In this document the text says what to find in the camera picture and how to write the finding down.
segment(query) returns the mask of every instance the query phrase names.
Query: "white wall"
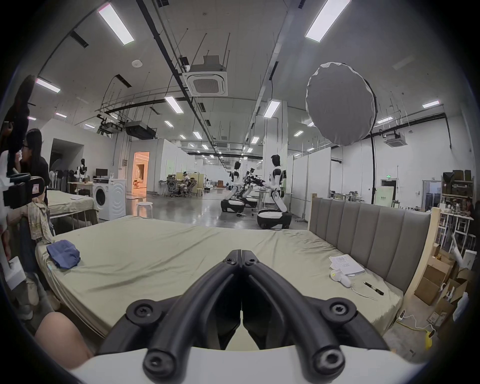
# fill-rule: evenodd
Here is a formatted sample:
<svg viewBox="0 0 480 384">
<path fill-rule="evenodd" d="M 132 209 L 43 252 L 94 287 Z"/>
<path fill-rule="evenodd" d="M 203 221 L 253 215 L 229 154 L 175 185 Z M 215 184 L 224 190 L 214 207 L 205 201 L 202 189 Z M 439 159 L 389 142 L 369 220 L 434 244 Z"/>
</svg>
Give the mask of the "white wall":
<svg viewBox="0 0 480 384">
<path fill-rule="evenodd" d="M 441 180 L 443 172 L 470 169 L 475 177 L 475 162 L 463 118 L 448 119 L 452 137 L 449 147 L 445 120 L 435 120 L 403 129 L 408 145 L 391 148 L 381 136 L 376 148 L 376 185 L 390 175 L 397 180 L 396 199 L 401 206 L 421 206 L 422 180 Z M 332 150 L 330 189 L 340 193 L 358 191 L 366 203 L 372 199 L 372 147 L 370 140 Z"/>
<path fill-rule="evenodd" d="M 96 168 L 107 168 L 113 172 L 114 140 L 106 136 L 86 131 L 57 119 L 50 119 L 42 128 L 42 156 L 50 163 L 53 139 L 60 139 L 84 146 L 83 157 L 87 166 L 87 176 L 92 177 Z"/>
</svg>

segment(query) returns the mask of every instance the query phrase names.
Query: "white plastic cover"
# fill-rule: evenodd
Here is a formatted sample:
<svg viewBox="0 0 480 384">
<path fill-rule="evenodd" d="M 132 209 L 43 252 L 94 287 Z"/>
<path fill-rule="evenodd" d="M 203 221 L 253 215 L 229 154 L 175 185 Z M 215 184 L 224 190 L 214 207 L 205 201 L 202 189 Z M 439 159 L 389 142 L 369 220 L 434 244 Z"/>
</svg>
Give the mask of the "white plastic cover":
<svg viewBox="0 0 480 384">
<path fill-rule="evenodd" d="M 336 145 L 363 139 L 376 118 L 375 96 L 365 79 L 342 63 L 322 64 L 307 84 L 307 112 Z"/>
</svg>

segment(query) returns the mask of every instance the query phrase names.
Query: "folded blue towel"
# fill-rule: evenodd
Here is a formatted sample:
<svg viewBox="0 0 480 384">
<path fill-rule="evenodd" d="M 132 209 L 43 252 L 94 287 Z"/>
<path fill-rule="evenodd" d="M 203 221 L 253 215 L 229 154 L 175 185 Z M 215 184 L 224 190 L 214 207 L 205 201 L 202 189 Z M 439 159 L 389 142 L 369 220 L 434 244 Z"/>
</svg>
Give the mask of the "folded blue towel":
<svg viewBox="0 0 480 384">
<path fill-rule="evenodd" d="M 47 245 L 47 251 L 57 268 L 70 269 L 80 261 L 80 251 L 68 240 Z"/>
</svg>

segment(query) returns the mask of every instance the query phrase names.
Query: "table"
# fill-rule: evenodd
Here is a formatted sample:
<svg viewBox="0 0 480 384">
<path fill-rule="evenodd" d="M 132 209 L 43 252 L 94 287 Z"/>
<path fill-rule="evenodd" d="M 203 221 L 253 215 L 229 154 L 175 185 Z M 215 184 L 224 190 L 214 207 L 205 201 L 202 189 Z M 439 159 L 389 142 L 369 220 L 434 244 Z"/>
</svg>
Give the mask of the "table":
<svg viewBox="0 0 480 384">
<path fill-rule="evenodd" d="M 72 185 L 75 185 L 75 192 L 77 193 L 77 195 L 78 195 L 78 187 L 90 187 L 90 188 L 93 187 L 93 181 L 87 181 L 87 182 L 83 182 L 83 181 L 69 181 L 68 183 L 69 183 L 69 184 L 72 184 Z"/>
</svg>

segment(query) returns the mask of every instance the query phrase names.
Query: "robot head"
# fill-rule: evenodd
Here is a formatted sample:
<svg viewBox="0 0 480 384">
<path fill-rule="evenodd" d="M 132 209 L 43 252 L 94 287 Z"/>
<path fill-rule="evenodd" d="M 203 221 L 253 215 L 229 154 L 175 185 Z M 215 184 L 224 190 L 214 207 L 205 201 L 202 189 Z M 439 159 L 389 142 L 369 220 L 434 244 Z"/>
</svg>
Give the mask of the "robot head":
<svg viewBox="0 0 480 384">
<path fill-rule="evenodd" d="M 275 167 L 280 166 L 280 155 L 273 155 L 272 156 L 272 163 Z"/>
</svg>

